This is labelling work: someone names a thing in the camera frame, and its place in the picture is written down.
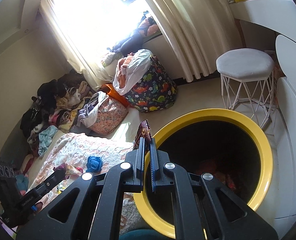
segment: blue clip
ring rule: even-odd
[[[37,211],[37,207],[36,207],[35,205],[33,205],[33,206],[31,207],[31,209],[32,209],[34,212]]]

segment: pink patterned bag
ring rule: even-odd
[[[96,133],[107,135],[121,123],[127,113],[127,108],[109,96],[98,108],[97,120],[89,128]]]

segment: yellow bin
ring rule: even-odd
[[[227,109],[204,109],[183,115],[155,136],[158,149],[170,161],[195,173],[198,163],[216,158],[223,169],[235,172],[236,192],[256,210],[264,199],[272,177],[272,152],[260,127],[243,114]],[[150,157],[145,157],[145,187],[135,193],[136,206],[144,220],[161,234],[175,238],[169,196],[151,192]]]

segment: white curtain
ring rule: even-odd
[[[74,70],[84,74],[85,79],[92,88],[101,87],[103,84],[112,81],[113,77],[109,76],[105,71],[99,61],[99,57],[97,60],[85,58],[82,52],[76,48],[67,31],[62,27],[60,20],[56,16],[54,0],[41,0],[39,10],[67,61]]]
[[[226,0],[146,0],[187,82],[216,70],[216,59],[241,48]]]

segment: sunlight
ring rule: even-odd
[[[126,5],[121,0],[54,0],[56,15],[75,46],[90,60],[126,38],[149,10],[144,0]]]

